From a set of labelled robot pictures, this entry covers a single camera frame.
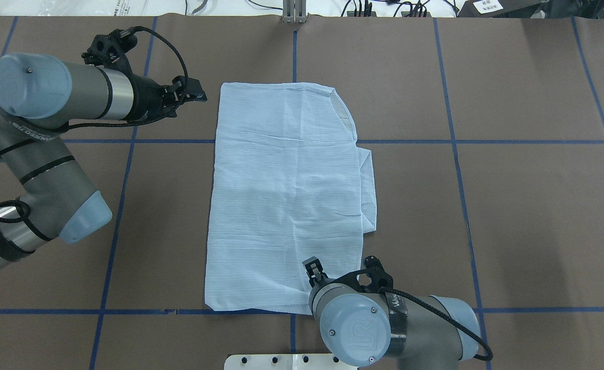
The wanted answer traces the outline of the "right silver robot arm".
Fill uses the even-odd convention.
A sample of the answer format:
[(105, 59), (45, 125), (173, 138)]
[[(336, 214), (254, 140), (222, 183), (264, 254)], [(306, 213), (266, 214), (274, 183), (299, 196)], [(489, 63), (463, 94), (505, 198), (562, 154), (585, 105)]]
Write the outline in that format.
[(336, 278), (316, 256), (303, 265), (310, 311), (337, 360), (358, 368), (394, 358), (398, 369), (457, 369), (461, 361), (493, 359), (469, 304), (394, 288), (393, 277), (373, 255), (363, 269)]

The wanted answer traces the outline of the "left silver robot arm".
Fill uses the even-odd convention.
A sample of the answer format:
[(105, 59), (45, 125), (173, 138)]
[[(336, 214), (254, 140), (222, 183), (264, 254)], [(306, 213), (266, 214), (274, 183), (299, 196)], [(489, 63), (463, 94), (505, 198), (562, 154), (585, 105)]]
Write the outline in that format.
[(0, 269), (53, 239), (79, 242), (112, 219), (64, 133), (151, 124), (207, 99), (187, 71), (165, 86), (133, 73), (122, 52), (82, 58), (83, 64), (26, 52), (0, 58), (0, 161), (25, 191), (0, 202)]

